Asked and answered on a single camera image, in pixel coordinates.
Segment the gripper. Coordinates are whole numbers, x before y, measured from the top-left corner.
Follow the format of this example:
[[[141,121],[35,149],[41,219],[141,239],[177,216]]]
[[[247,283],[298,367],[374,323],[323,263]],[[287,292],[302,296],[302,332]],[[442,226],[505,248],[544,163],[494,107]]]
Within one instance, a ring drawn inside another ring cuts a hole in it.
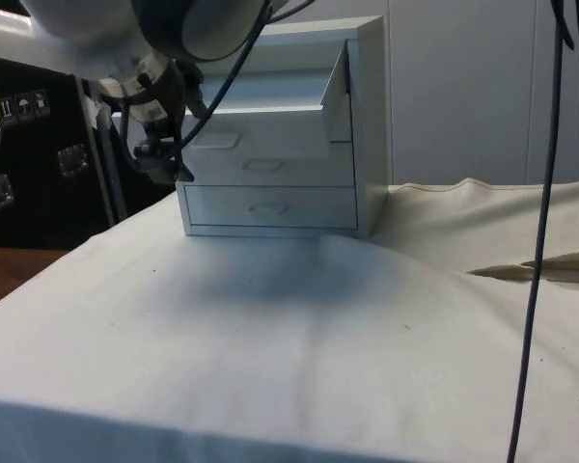
[[[174,61],[168,63],[155,81],[147,74],[141,75],[148,112],[143,126],[151,136],[135,145],[133,157],[136,170],[154,183],[194,181],[193,173],[173,150],[174,140],[181,137],[185,104],[196,119],[208,114],[201,90],[204,80],[197,65],[181,65],[179,71]]]

